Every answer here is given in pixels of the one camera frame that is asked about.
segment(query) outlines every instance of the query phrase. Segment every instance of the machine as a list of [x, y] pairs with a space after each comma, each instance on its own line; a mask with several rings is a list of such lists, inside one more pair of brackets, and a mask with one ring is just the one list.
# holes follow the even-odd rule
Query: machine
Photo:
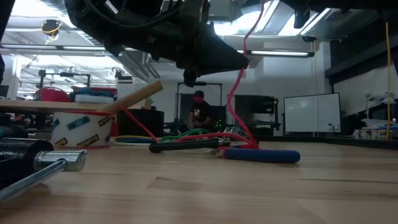
[[[15, 0], [0, 1], [2, 37]], [[348, 9], [398, 8], [394, 1], [380, 0], [281, 0], [295, 9], [295, 28], [308, 21], [310, 10], [326, 7]], [[237, 0], [258, 4], [258, 0]], [[105, 48], [119, 55], [122, 46], [150, 53], [155, 60], [176, 61], [185, 69], [184, 82], [193, 86], [197, 77], [240, 70], [248, 59], [223, 42], [208, 22], [209, 0], [170, 0], [161, 12], [163, 0], [65, 0], [72, 23]], [[0, 60], [0, 80], [4, 63]]]

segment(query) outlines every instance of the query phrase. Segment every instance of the hardwood floor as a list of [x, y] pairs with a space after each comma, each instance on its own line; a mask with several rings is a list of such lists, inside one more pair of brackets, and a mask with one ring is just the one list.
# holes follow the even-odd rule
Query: hardwood floor
[[264, 142], [298, 164], [232, 161], [196, 151], [90, 150], [0, 207], [0, 223], [396, 223], [398, 151]]

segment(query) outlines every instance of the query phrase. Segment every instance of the wooden floor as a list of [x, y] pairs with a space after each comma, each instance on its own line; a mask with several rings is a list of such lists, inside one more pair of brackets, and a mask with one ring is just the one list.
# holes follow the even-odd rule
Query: wooden floor
[[203, 151], [91, 150], [0, 208], [1, 224], [397, 223], [398, 151], [308, 143], [296, 165], [231, 161]]

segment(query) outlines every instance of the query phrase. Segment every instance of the person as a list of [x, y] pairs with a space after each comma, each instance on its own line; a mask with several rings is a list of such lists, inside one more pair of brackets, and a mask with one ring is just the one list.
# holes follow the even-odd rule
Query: person
[[201, 90], [193, 94], [193, 104], [188, 119], [188, 128], [211, 128], [210, 105], [205, 101], [205, 94]]

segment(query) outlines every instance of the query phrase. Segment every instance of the green cable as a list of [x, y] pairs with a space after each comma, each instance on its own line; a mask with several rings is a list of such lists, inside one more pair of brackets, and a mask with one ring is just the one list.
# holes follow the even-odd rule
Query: green cable
[[163, 137], [159, 141], [160, 142], [173, 141], [173, 140], [177, 140], [177, 139], [180, 139], [182, 137], [185, 137], [185, 136], [193, 136], [193, 135], [208, 134], [208, 133], [210, 133], [210, 132], [205, 130], [205, 129], [196, 128], [196, 129], [189, 130], [186, 133], [179, 134], [178, 136], [166, 136], [166, 137]]

